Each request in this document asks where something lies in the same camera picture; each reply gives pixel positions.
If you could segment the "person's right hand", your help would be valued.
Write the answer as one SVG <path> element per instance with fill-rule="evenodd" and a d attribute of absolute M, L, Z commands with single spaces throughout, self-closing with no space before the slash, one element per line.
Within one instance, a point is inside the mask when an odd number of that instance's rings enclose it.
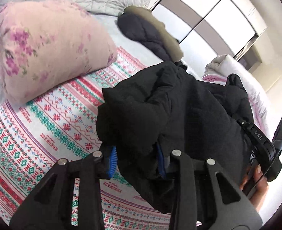
<path fill-rule="evenodd" d="M 242 179 L 242 182 L 239 186 L 241 190 L 243 190 L 244 186 L 248 183 L 250 178 L 254 181 L 254 186 L 252 190 L 254 190 L 253 195 L 250 197 L 250 201 L 254 204 L 259 204 L 264 200 L 268 191 L 268 181 L 263 174 L 260 165 L 257 165 L 255 168 L 251 166 L 247 169 L 245 176 Z"/>

